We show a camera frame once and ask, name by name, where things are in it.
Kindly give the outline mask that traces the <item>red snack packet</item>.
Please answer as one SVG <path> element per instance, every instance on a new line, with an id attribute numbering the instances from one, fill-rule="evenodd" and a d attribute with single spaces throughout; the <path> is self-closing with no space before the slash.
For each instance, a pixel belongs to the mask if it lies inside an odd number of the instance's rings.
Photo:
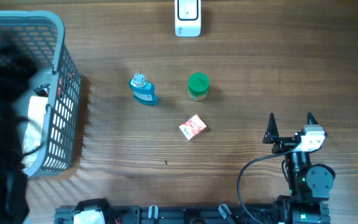
<path id="1" fill-rule="evenodd" d="M 179 126 L 180 131 L 187 140 L 191 140 L 206 128 L 206 123 L 199 117 L 198 114 L 193 115 L 188 121 Z"/>

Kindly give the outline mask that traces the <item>green lid jar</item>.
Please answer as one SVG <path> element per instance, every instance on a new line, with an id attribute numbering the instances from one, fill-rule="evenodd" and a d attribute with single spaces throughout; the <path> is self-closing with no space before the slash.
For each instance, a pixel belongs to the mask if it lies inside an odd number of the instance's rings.
<path id="1" fill-rule="evenodd" d="M 192 100 L 200 101 L 206 98 L 209 92 L 210 81 L 203 73 L 194 73 L 188 80 L 188 95 Z"/>

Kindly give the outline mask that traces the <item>blue mouthwash bottle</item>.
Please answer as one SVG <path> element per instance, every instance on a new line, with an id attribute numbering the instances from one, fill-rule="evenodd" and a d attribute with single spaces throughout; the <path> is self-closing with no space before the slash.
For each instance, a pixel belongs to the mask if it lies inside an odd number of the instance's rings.
<path id="1" fill-rule="evenodd" d="M 129 86 L 134 93 L 134 98 L 144 105 L 157 105 L 158 97 L 155 94 L 155 86 L 146 80 L 144 74 L 136 73 L 130 80 Z"/>

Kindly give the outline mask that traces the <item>black red snack wrapper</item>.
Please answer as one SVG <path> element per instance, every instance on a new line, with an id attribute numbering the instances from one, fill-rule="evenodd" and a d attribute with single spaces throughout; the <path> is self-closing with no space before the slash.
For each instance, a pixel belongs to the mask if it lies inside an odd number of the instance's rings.
<path id="1" fill-rule="evenodd" d="M 49 97 L 50 84 L 43 84 L 34 89 L 34 93 L 40 97 Z"/>

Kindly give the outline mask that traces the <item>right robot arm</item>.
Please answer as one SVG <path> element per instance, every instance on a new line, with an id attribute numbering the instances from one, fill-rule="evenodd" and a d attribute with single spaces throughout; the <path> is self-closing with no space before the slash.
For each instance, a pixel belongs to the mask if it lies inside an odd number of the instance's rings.
<path id="1" fill-rule="evenodd" d="M 263 143 L 272 144 L 272 154 L 283 154 L 289 195 L 280 195 L 269 212 L 269 223 L 330 224 L 329 192 L 336 177 L 327 165 L 315 164 L 310 154 L 322 148 L 328 134 L 307 114 L 307 124 L 293 137 L 279 136 L 275 117 L 270 114 Z"/>

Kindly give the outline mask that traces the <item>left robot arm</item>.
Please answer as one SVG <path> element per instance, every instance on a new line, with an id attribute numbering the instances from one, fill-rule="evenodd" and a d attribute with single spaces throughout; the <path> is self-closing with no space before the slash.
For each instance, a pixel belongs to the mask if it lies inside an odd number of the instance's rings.
<path id="1" fill-rule="evenodd" d="M 28 176 L 22 160 L 28 154 L 22 150 L 17 127 L 29 119 L 19 116 L 13 105 L 28 91 L 39 68 L 9 36 L 0 41 L 0 56 L 7 59 L 0 65 L 0 223 L 27 223 Z"/>

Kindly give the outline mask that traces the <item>white barcode scanner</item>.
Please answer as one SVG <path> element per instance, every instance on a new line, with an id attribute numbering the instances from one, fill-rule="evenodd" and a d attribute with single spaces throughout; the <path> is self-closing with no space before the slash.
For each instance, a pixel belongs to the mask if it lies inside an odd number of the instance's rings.
<path id="1" fill-rule="evenodd" d="M 201 0 L 175 0 L 175 34 L 198 37 L 201 34 Z"/>

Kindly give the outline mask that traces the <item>grey plastic mesh basket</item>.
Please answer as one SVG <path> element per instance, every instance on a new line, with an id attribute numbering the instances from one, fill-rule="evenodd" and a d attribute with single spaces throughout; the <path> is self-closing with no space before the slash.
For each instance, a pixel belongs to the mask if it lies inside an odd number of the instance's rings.
<path id="1" fill-rule="evenodd" d="M 81 93 L 81 77 L 65 46 L 63 21 L 49 11 L 0 11 L 0 37 L 12 41 L 38 65 L 29 90 L 14 103 L 19 116 L 27 115 L 34 89 L 50 84 L 42 140 L 23 160 L 29 177 L 51 177 L 66 171 L 73 158 L 76 118 Z M 7 60 L 0 56 L 0 65 Z M 25 122 L 19 125 L 21 143 Z"/>

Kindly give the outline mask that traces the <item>white long flat pouch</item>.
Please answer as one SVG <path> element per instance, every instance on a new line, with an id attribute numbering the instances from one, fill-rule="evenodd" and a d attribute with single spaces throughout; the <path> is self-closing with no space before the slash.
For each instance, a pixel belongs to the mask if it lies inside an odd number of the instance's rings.
<path id="1" fill-rule="evenodd" d="M 27 115 L 25 116 L 29 121 L 25 121 L 27 127 L 24 130 L 24 140 L 22 141 L 23 153 L 33 151 L 44 142 L 42 140 L 42 128 L 47 103 L 47 97 L 30 97 Z"/>

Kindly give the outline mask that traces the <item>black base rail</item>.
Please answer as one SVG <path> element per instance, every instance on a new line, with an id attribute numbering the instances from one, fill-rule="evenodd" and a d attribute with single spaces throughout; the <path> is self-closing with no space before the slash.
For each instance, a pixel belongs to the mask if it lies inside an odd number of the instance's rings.
<path id="1" fill-rule="evenodd" d="M 55 223 L 192 224 L 192 223 L 322 223 L 330 224 L 325 204 L 301 208 L 298 205 L 251 205 L 249 217 L 242 207 L 222 204 L 218 207 L 110 206 L 106 202 L 91 205 L 62 206 L 55 210 Z"/>

